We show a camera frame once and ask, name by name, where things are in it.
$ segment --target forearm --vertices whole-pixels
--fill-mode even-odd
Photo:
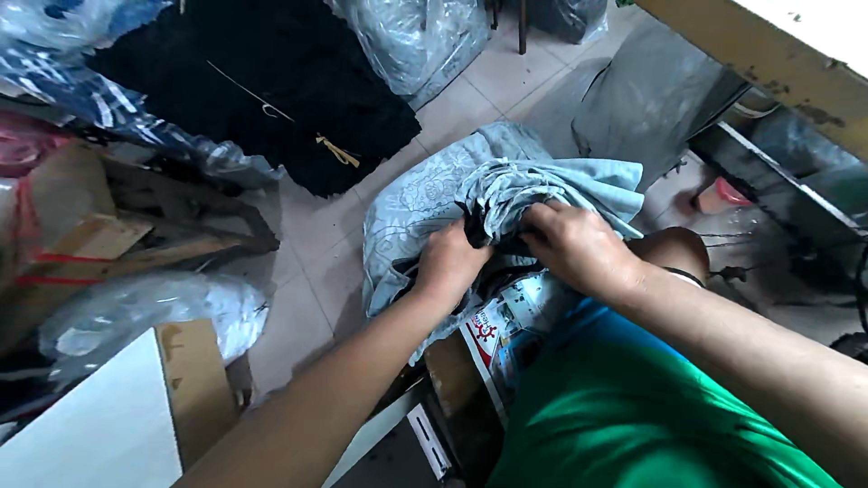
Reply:
[[[319,487],[407,358],[445,317],[408,293],[244,418],[176,487]]]
[[[845,486],[868,482],[868,366],[653,265],[602,297],[778,427]]]

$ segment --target white board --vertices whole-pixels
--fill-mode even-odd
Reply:
[[[180,476],[154,329],[0,446],[0,486],[168,488]]]

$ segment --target hand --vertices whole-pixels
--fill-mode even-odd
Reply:
[[[617,300],[642,280],[642,261],[594,212],[550,200],[525,210],[522,225],[530,252],[579,292]]]
[[[474,249],[464,234],[464,218],[458,219],[428,236],[412,292],[441,301],[451,312],[492,252],[491,246]]]

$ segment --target tan string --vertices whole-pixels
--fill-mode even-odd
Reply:
[[[220,68],[217,68],[216,66],[214,66],[214,63],[211,63],[208,60],[205,60],[205,61],[208,64],[210,64],[212,68],[216,69],[218,73],[225,76],[227,80],[234,83],[235,86],[237,86],[240,89],[243,89],[248,94],[250,94],[251,96],[253,96],[257,100],[262,102],[262,112],[265,113],[265,115],[268,115],[269,117],[277,118],[277,116],[275,114],[271,114],[268,112],[268,109],[272,109],[275,112],[277,112],[278,114],[284,116],[287,120],[289,120],[291,122],[295,122],[295,119],[293,119],[291,116],[284,114],[283,112],[280,111],[280,109],[273,106],[271,103],[266,102],[265,100],[263,100],[261,97],[259,97],[258,95],[256,95],[252,91],[250,91],[249,89],[246,89],[244,86],[241,85],[241,83],[238,83],[235,80],[233,80],[231,76],[224,73],[222,70],[220,70]],[[317,143],[325,144],[325,146],[327,148],[329,148],[330,151],[332,151],[332,154],[334,155],[334,157],[338,158],[338,161],[342,162],[343,164],[351,164],[355,168],[358,168],[358,159],[352,157],[351,155],[348,155],[346,153],[346,151],[344,151],[343,149],[339,148],[338,146],[335,146],[334,144],[332,144],[332,142],[329,141],[328,139],[326,139],[324,136],[322,136],[322,134],[317,133],[316,141],[317,141]]]
[[[329,148],[330,151],[332,151],[332,154],[334,154],[334,156],[338,158],[339,161],[343,162],[344,164],[351,164],[352,166],[358,168],[358,159],[348,155],[341,148],[332,144],[331,141],[329,141],[322,135],[317,134],[317,142],[325,144],[326,147]]]

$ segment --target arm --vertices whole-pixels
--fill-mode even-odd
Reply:
[[[839,483],[868,485],[868,366],[640,260],[596,214],[552,202],[524,223],[552,273],[665,340]]]
[[[414,288],[245,417],[176,488],[319,487],[413,350],[491,256],[464,223],[432,234]]]

